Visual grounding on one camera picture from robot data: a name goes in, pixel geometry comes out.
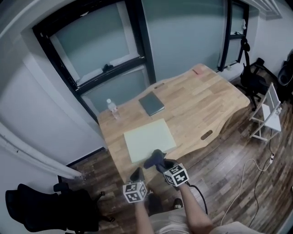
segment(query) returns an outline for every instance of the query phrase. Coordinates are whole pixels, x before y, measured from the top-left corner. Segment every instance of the plastic bottle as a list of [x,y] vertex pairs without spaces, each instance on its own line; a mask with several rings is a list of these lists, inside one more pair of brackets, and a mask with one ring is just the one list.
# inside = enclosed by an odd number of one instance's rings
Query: plastic bottle
[[111,99],[107,99],[107,103],[108,103],[108,109],[112,112],[114,118],[119,119],[120,115],[118,113],[118,109],[117,109],[116,104],[114,102],[112,102]]

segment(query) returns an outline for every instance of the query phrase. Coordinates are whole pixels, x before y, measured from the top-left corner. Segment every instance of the notebook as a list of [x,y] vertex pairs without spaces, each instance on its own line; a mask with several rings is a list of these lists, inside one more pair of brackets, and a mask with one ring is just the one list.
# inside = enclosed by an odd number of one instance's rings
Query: notebook
[[149,94],[141,98],[139,102],[149,116],[152,116],[165,108],[164,104],[153,92],[150,92]]
[[155,149],[168,153],[176,148],[164,119],[125,132],[124,138],[133,163],[149,158]]

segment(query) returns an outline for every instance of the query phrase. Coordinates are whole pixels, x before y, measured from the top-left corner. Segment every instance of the person's right arm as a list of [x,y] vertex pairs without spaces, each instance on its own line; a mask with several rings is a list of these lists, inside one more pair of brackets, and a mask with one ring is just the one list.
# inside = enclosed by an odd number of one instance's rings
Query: person's right arm
[[196,198],[190,191],[187,184],[179,186],[181,191],[187,222],[190,230],[194,234],[208,234],[215,227],[212,221],[208,218],[206,213],[201,209]]

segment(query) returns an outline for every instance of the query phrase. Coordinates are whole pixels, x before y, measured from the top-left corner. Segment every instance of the wooden tabletop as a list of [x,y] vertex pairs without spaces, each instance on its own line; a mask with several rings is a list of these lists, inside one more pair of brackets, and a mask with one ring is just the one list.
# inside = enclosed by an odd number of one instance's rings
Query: wooden tabletop
[[[164,110],[153,116],[149,116],[138,101],[150,91],[165,105]],[[219,135],[224,123],[249,103],[249,99],[232,84],[205,65],[198,64],[182,75],[149,86],[139,96],[118,106],[120,120],[105,110],[98,116],[98,121],[125,182],[143,163],[131,162],[124,132],[164,118],[177,144],[166,158],[176,160],[207,146]],[[146,183],[158,173],[154,167],[143,170]]]

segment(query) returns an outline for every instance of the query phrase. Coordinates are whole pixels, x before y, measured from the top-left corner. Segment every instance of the dark gray notebook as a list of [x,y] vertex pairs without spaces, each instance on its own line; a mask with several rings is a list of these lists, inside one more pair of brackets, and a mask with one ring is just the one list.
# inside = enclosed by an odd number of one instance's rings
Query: dark gray notebook
[[142,97],[139,102],[149,116],[152,116],[165,108],[164,104],[153,92],[150,92],[146,96]]

